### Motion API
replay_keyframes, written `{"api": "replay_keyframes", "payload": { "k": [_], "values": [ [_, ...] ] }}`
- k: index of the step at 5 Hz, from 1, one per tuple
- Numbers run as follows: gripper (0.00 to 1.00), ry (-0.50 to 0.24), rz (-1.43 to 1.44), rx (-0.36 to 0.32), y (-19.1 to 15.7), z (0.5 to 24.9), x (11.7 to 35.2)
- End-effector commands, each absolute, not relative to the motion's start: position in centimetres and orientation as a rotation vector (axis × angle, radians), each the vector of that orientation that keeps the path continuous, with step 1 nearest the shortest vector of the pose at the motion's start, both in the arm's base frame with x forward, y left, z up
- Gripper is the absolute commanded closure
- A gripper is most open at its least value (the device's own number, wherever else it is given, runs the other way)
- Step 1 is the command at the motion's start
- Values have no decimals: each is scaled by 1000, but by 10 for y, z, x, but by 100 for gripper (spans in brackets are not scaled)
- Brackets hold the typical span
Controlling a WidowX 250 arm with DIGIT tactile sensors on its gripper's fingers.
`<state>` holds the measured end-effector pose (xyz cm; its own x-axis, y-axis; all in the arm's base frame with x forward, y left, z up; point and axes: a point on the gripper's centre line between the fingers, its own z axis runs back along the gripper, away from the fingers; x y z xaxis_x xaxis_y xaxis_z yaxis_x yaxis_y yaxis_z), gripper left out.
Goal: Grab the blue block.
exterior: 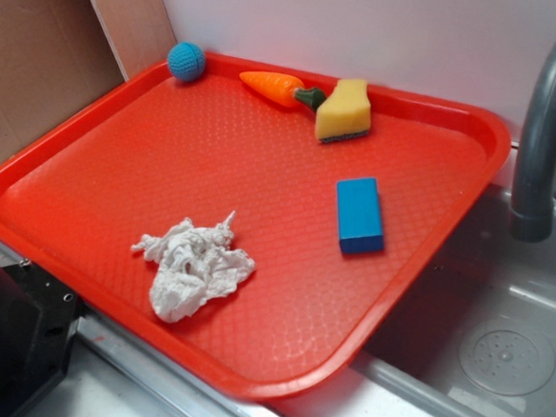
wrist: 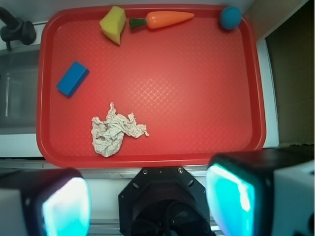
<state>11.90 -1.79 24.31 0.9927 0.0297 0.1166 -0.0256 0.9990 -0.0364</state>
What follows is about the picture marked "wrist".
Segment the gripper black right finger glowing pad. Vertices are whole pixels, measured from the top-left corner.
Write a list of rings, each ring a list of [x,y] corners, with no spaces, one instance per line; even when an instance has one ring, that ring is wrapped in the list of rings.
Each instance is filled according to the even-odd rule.
[[[216,154],[205,187],[210,213],[225,236],[315,233],[312,148]]]

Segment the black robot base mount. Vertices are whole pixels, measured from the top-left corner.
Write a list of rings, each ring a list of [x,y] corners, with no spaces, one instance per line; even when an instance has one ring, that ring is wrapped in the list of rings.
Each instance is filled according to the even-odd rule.
[[[124,236],[213,236],[205,187],[183,167],[142,168],[118,195]]]

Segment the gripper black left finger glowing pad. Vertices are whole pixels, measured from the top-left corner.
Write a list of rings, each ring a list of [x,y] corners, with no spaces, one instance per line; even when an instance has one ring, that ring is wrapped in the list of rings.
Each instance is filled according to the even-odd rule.
[[[86,236],[91,210],[89,185],[76,169],[0,176],[2,236]]]

